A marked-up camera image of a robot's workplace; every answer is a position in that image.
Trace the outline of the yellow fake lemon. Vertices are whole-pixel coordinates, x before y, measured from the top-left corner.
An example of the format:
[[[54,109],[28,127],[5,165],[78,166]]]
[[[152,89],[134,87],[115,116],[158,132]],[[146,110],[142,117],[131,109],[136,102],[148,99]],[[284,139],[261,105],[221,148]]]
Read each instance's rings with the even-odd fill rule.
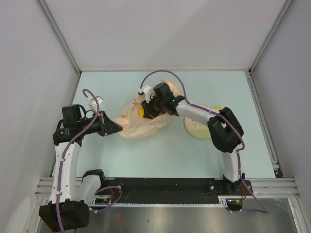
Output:
[[[143,116],[144,116],[144,109],[143,109],[143,108],[140,108],[139,111],[138,111],[138,113],[139,113],[140,116],[143,117]]]

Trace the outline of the translucent orange plastic bag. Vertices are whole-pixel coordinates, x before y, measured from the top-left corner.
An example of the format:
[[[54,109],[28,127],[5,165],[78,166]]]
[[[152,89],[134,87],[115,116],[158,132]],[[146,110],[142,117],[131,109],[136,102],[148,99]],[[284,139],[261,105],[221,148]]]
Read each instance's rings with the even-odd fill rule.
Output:
[[[115,123],[120,125],[123,130],[119,135],[125,139],[140,139],[149,137],[159,131],[160,128],[170,124],[175,115],[170,115],[163,110],[155,118],[147,117],[146,110],[143,109],[142,103],[146,100],[154,100],[151,96],[155,95],[153,88],[149,85],[143,85],[138,91],[138,95],[130,101],[120,116],[115,119]]]

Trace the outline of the yellow orange fake mango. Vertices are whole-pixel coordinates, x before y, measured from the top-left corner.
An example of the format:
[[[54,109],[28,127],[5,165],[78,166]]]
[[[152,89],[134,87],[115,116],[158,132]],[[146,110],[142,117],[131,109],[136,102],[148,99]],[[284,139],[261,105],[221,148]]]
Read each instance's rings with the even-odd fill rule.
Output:
[[[208,109],[211,109],[212,111],[219,111],[221,110],[221,107],[220,106],[215,106],[215,107],[209,107],[208,105],[204,105],[204,107],[207,107]]]

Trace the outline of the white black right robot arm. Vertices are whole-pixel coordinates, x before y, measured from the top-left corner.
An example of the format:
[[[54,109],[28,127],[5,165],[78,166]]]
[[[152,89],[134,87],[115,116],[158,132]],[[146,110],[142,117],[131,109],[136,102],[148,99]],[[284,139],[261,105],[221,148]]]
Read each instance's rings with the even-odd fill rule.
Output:
[[[245,148],[244,131],[230,108],[217,110],[191,103],[185,94],[173,94],[165,82],[154,87],[142,85],[138,94],[145,98],[141,103],[144,118],[154,119],[167,113],[208,127],[213,145],[223,153],[225,191],[235,195],[241,190],[244,175],[234,153]]]

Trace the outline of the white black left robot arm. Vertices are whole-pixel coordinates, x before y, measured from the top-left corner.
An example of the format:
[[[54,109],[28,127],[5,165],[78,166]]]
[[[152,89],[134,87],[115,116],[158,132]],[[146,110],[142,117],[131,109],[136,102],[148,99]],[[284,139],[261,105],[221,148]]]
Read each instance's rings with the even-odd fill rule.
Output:
[[[104,137],[123,130],[105,111],[93,112],[92,118],[87,118],[86,114],[79,104],[63,107],[63,118],[53,134],[54,181],[47,204],[39,208],[39,216],[54,233],[88,226],[93,196],[113,191],[100,169],[86,171],[81,185],[76,186],[77,162],[84,136],[96,133]]]

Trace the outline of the cream ceramic plate leaf motif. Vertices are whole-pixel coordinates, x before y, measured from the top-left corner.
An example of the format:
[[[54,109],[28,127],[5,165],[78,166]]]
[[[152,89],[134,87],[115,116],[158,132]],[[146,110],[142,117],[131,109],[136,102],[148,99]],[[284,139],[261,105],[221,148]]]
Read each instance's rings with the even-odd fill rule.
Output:
[[[184,126],[186,131],[196,139],[211,140],[209,128],[202,123],[185,117]]]

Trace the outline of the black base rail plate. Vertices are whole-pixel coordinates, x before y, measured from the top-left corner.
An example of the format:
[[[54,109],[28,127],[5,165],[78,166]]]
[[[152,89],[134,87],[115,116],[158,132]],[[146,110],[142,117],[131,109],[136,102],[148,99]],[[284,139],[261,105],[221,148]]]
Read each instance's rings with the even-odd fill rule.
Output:
[[[219,196],[250,196],[252,185],[231,184],[222,178],[107,178],[100,196],[113,197],[118,204],[216,204]]]

